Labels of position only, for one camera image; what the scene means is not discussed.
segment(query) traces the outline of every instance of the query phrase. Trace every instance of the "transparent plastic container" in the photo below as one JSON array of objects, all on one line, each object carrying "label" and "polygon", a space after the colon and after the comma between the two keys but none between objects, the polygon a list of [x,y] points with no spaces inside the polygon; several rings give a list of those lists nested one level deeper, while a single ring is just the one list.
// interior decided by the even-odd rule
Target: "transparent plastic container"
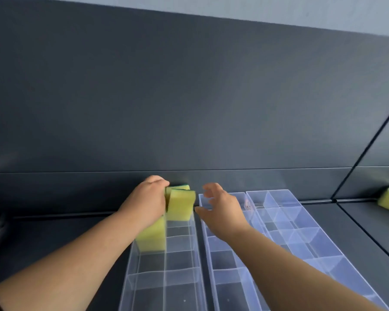
[{"label": "transparent plastic container", "polygon": [[119,311],[207,311],[193,215],[166,221],[166,250],[131,245]]},{"label": "transparent plastic container", "polygon": [[[389,310],[289,190],[230,193],[246,219],[276,244],[378,306]],[[199,194],[200,206],[210,208]],[[216,311],[269,311],[249,271],[229,245],[202,222],[214,307]]]}]

